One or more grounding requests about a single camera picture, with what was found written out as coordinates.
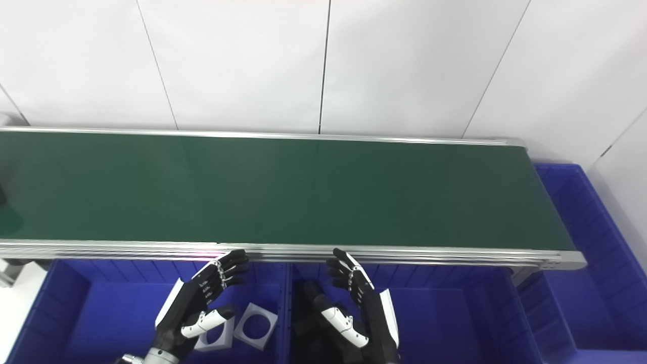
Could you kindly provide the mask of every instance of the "white wall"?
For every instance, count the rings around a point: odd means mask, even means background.
[[[328,0],[140,0],[180,129],[319,128]]]
[[[34,126],[175,128],[134,0],[1,0],[0,84]]]
[[[0,83],[0,114],[5,114],[12,118],[20,117],[18,110],[4,92],[2,83]]]
[[[647,107],[647,1],[533,0],[465,137],[595,159]]]
[[[647,271],[647,109],[587,171]]]
[[[527,3],[334,0],[322,133],[460,138]]]

